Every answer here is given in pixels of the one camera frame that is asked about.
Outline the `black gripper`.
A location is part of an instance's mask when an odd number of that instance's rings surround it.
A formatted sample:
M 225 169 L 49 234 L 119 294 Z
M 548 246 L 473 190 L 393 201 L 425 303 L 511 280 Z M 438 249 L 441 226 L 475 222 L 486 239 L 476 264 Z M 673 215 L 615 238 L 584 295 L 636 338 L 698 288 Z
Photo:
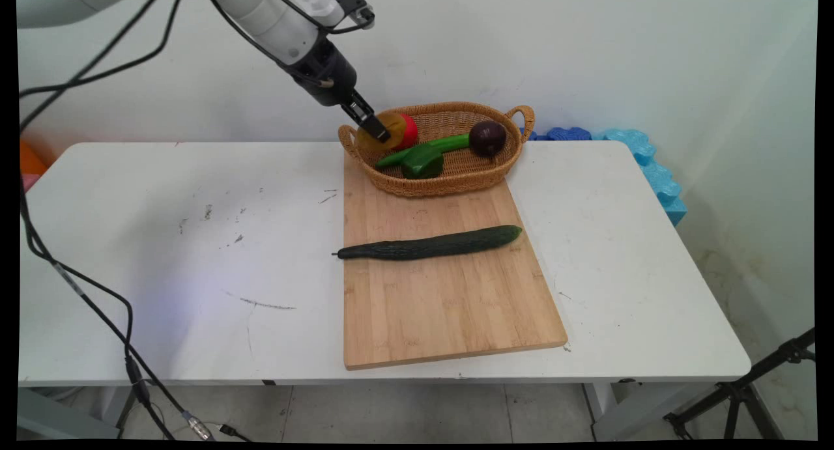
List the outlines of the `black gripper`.
M 317 38 L 307 53 L 298 56 L 295 63 L 283 65 L 283 69 L 319 105 L 339 105 L 353 123 L 379 143 L 391 138 L 373 107 L 355 90 L 354 67 L 328 38 Z

